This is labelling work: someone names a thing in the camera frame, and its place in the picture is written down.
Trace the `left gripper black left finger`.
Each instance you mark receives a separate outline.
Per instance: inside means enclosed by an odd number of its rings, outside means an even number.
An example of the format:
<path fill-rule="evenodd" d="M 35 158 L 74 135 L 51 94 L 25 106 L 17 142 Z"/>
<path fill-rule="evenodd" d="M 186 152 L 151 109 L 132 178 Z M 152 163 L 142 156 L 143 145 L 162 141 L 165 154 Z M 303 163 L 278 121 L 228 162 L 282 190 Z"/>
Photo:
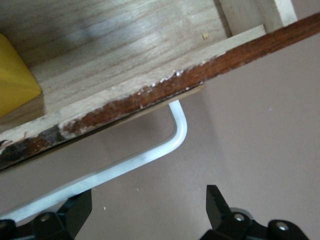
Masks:
<path fill-rule="evenodd" d="M 74 240 L 92 212 L 92 192 L 69 198 L 57 211 L 37 215 L 17 226 L 11 218 L 0 221 L 2 240 Z"/>

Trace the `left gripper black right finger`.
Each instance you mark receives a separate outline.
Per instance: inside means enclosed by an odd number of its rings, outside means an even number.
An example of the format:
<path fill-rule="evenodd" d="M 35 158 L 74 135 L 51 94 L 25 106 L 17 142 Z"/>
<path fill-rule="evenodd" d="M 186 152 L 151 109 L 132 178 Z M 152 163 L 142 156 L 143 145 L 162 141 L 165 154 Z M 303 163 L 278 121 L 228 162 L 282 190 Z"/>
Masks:
<path fill-rule="evenodd" d="M 259 224 L 250 213 L 230 208 L 216 185 L 206 187 L 206 213 L 211 224 L 202 240 L 306 240 L 307 235 L 294 223 L 271 220 Z"/>

